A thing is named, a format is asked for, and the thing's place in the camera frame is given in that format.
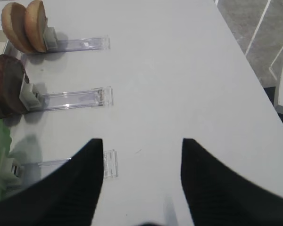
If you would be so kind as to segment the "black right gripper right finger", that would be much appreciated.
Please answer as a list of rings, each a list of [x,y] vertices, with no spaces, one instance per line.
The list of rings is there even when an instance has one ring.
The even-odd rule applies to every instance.
[[[196,226],[283,226],[283,198],[183,139],[181,183]]]

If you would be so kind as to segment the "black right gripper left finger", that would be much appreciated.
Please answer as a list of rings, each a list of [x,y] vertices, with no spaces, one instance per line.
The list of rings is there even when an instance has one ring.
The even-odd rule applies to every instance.
[[[103,184],[103,142],[91,139],[67,163],[0,201],[0,226],[90,226]]]

